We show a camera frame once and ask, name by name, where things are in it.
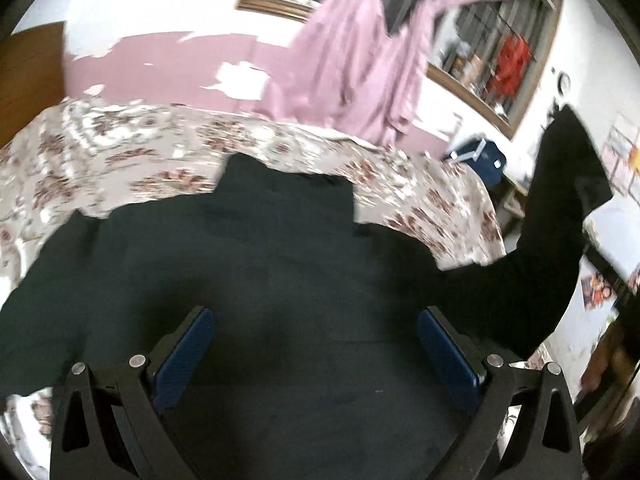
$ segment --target metal screw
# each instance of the metal screw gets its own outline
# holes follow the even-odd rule
[[[73,375],[80,375],[84,370],[86,370],[84,363],[76,363],[71,367],[71,373]]]
[[[146,358],[143,355],[137,354],[129,359],[129,366],[132,368],[140,368],[146,362]]]
[[[560,375],[562,373],[562,368],[558,363],[549,363],[546,366],[546,369],[549,370],[553,375]]]
[[[494,368],[501,368],[504,364],[504,359],[498,354],[491,354],[487,357],[486,361]]]

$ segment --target blue gripper pad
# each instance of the blue gripper pad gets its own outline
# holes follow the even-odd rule
[[[153,404],[160,415],[178,403],[212,338],[213,313],[205,308],[155,375]]]
[[[417,332],[454,405],[475,413],[481,402],[480,380],[458,346],[428,310],[418,316]]]

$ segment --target bedspread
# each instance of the bedspread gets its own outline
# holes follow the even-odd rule
[[[0,150],[0,301],[74,209],[103,218],[126,203],[211,192],[233,152],[280,171],[346,177],[354,184],[357,222],[420,239],[441,268],[504,254],[486,189],[463,164],[181,105],[65,100]],[[50,410],[46,392],[37,395],[30,405],[46,440]],[[18,400],[9,400],[4,434],[38,478],[40,461],[20,449],[26,428],[17,422]]]

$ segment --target wooden headboard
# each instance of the wooden headboard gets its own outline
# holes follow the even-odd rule
[[[30,28],[0,44],[0,147],[65,96],[63,23]]]

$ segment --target red clothing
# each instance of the red clothing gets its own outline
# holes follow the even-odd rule
[[[495,91],[499,97],[515,99],[531,57],[526,41],[520,36],[509,36],[498,54],[495,76],[489,81],[487,90]]]

